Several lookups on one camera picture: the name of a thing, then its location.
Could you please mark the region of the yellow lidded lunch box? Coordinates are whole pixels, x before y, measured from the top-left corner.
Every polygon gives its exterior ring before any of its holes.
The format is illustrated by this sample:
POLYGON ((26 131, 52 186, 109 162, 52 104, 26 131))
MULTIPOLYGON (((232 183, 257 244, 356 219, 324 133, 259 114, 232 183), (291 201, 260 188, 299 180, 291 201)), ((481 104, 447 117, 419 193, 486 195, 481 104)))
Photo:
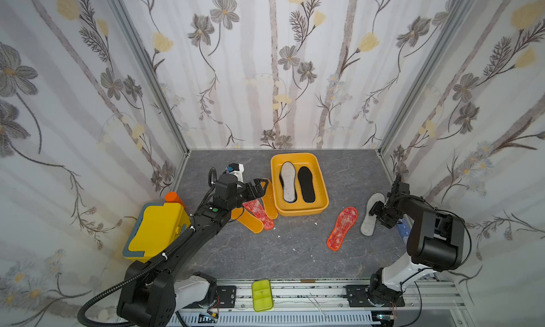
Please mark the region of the yellow lidded lunch box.
POLYGON ((122 255, 130 261, 146 263, 163 252, 191 226, 180 203, 147 203, 129 235, 122 255))

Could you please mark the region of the red white patterned insole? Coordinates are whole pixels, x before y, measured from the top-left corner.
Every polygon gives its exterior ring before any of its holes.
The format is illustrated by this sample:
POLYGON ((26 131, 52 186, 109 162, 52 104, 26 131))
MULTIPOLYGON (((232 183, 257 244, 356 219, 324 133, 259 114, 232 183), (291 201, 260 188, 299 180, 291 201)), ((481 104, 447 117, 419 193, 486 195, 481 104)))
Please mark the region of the red white patterned insole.
POLYGON ((266 207, 259 199, 243 204, 262 224, 264 230, 272 230, 275 227, 274 220, 278 217, 275 206, 266 207))

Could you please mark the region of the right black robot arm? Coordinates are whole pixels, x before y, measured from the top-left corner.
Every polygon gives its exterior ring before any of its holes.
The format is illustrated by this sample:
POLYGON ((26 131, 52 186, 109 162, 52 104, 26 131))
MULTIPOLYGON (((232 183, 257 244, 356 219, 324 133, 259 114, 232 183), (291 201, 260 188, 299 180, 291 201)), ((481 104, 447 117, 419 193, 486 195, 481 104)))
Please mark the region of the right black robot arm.
POLYGON ((464 262, 466 225, 453 213, 434 208, 422 197, 410 193, 410 185, 398 176, 386 202, 377 202, 371 216, 386 228, 394 228, 408 216, 412 219, 406 253, 395 263, 380 268, 370 278, 366 290, 371 304, 381 307, 395 303, 407 286, 420 278, 447 270, 455 270, 464 262))

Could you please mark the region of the orange cylinder bottle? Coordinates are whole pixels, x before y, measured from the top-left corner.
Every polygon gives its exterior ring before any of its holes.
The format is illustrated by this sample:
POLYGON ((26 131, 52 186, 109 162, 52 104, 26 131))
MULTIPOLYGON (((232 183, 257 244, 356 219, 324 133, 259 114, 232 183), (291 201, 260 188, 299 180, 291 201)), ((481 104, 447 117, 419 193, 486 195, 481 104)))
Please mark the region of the orange cylinder bottle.
POLYGON ((165 201, 167 203, 178 203, 180 204, 182 207, 186 207, 185 203, 183 202, 183 200, 179 197, 179 195, 172 191, 172 192, 169 192, 165 195, 165 201))

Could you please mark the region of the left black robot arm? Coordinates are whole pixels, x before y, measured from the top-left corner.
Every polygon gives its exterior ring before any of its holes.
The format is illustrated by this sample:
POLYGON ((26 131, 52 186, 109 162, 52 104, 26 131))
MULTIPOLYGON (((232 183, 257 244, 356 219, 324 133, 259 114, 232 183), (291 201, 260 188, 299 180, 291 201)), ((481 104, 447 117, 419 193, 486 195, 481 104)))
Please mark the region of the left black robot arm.
POLYGON ((85 303, 77 314, 79 323, 84 326, 166 326, 177 311, 174 283, 180 268, 221 231, 231 219, 232 210, 265 196, 268 185, 267 179, 243 183, 236 175, 224 172, 210 186, 192 215, 191 226, 147 263, 133 262, 124 281, 85 303), (117 291, 121 293, 117 315, 124 322, 102 323, 86 316, 92 306, 117 291))

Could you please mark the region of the grey felt insole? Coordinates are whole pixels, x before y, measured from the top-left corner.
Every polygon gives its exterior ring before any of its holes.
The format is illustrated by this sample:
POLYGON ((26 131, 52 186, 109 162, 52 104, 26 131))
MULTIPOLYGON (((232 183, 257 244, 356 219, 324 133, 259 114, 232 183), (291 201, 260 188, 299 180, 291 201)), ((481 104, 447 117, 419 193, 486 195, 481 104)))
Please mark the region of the grey felt insole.
POLYGON ((287 203, 295 203, 297 200, 295 176, 295 166, 291 162, 285 162, 280 171, 280 183, 282 185, 283 200, 287 203))
POLYGON ((363 223, 360 226, 360 232, 364 236, 370 237, 373 235, 375 227, 376 227, 376 216, 371 215, 370 212, 376 203, 378 202, 384 203, 384 201, 385 201, 385 197, 382 193, 374 193, 368 200, 366 204, 366 215, 363 219, 363 223))

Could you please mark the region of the yellow plastic storage box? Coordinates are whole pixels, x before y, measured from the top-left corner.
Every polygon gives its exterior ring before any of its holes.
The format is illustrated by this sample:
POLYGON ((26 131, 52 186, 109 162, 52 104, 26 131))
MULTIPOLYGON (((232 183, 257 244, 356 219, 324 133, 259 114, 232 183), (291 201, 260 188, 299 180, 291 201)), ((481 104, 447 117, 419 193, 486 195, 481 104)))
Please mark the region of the yellow plastic storage box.
POLYGON ((282 216, 292 217, 320 214, 329 206, 329 196, 326 190, 324 177, 319 166, 319 161, 312 153, 301 152, 273 156, 271 159, 271 180, 275 206, 282 216), (295 203, 287 203, 282 197, 280 171, 285 162, 291 162, 296 169, 295 189, 297 192, 297 200, 295 203), (316 200, 314 203, 305 203, 302 198, 297 175, 302 166, 307 166, 313 174, 313 182, 316 193, 316 200))

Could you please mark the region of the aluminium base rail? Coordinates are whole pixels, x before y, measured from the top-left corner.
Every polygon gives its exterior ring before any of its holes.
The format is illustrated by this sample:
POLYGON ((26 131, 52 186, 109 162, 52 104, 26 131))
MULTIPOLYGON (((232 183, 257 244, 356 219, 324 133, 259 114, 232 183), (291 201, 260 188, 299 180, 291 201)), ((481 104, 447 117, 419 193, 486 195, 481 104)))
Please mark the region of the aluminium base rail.
POLYGON ((203 304, 176 311, 166 326, 474 326, 452 282, 426 278, 407 287, 404 307, 351 307, 348 285, 363 279, 271 280, 274 306, 255 312, 255 280, 218 280, 203 304))

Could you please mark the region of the blue pill organizer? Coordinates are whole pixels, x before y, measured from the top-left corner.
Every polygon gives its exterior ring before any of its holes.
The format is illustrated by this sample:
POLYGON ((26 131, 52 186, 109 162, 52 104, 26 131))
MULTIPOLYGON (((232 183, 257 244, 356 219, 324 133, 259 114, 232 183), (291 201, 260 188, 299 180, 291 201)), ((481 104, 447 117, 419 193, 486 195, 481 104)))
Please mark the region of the blue pill organizer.
POLYGON ((399 231, 402 239, 407 241, 411 231, 410 226, 408 226, 407 223, 399 222, 397 224, 397 230, 399 231))

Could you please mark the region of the narrow yellow fuzzy insole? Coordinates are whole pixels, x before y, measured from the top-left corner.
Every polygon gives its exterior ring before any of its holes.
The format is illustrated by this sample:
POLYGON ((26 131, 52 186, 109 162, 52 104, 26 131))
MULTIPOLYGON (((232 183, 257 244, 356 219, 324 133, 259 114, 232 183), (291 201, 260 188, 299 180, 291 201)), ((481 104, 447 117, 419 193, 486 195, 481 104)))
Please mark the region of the narrow yellow fuzzy insole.
POLYGON ((270 180, 268 180, 267 189, 265 190, 265 195, 261 198, 261 200, 263 202, 265 214, 269 217, 269 219, 271 220, 277 219, 278 210, 275 206, 273 187, 270 180))

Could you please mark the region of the wide yellow fuzzy insole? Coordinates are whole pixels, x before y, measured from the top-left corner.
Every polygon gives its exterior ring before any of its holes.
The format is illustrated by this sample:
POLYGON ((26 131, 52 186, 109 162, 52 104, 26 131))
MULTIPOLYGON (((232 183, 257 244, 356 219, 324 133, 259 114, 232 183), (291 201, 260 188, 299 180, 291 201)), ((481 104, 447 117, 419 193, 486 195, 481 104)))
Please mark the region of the wide yellow fuzzy insole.
POLYGON ((244 207, 232 210, 231 220, 239 222, 255 234, 261 233, 264 229, 263 222, 247 211, 244 207))

